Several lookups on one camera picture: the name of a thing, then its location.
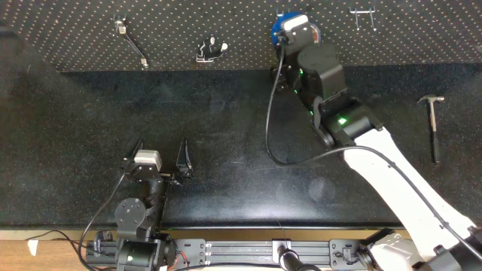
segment claw hammer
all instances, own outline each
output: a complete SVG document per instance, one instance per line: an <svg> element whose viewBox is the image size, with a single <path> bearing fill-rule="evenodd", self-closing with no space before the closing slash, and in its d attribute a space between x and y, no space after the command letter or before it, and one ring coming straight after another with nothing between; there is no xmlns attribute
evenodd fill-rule
<svg viewBox="0 0 482 271"><path fill-rule="evenodd" d="M435 123L434 102L443 102L445 100L445 97L435 96L433 94L430 94L420 98L418 102L421 102L422 100L425 100L425 99L430 105L430 124L432 125L433 161L436 165L438 165L440 163L440 147L438 146L438 139L437 139L437 124Z"/></svg>

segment black tabletop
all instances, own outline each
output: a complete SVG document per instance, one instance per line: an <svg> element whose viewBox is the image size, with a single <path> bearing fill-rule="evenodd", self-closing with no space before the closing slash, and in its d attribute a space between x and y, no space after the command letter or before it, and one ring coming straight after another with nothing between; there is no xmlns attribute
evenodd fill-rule
<svg viewBox="0 0 482 271"><path fill-rule="evenodd" d="M266 154L268 71L79 72L47 65L0 75L0 225L82 228L111 193L139 136L175 165L182 138L194 178L171 187L165 228L400 226L341 156L311 169L277 168ZM481 65L346 67L347 84L385 123L401 152L439 194L482 221ZM430 156L426 94L435 105L442 163ZM325 150L291 92L273 105L271 148L297 161ZM135 196L123 184L96 227Z"/></svg>

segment pegboard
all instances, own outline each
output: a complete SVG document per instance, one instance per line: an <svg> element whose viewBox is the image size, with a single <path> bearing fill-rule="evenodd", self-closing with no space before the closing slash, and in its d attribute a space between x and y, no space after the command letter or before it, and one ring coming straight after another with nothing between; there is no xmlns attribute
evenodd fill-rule
<svg viewBox="0 0 482 271"><path fill-rule="evenodd" d="M276 64L269 32L276 12L301 11L336 44L342 65L482 62L479 1L304 0L5 0L3 20L57 70L140 70L114 34L115 14L147 56L150 70L268 69ZM367 14L375 8L374 31ZM229 44L214 63L194 61L210 35Z"/></svg>

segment hammer head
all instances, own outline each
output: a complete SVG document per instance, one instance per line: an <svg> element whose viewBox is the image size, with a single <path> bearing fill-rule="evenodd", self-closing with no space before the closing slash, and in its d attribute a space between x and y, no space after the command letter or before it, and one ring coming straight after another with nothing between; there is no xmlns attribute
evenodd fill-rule
<svg viewBox="0 0 482 271"><path fill-rule="evenodd" d="M445 97L435 96L433 94L428 94L428 95L425 95L424 97L420 98L420 100L418 102L421 102L424 99L426 99L427 102L429 102L429 103L433 103L433 102L443 102L445 100Z"/></svg>

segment green light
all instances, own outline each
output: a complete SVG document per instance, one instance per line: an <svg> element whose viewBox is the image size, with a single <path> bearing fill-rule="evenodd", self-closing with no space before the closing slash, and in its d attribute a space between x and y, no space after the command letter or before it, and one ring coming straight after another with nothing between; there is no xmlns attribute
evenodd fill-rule
<svg viewBox="0 0 482 271"><path fill-rule="evenodd" d="M338 123L341 124L341 125L344 125L348 120L346 120L346 118L340 118L338 119Z"/></svg>

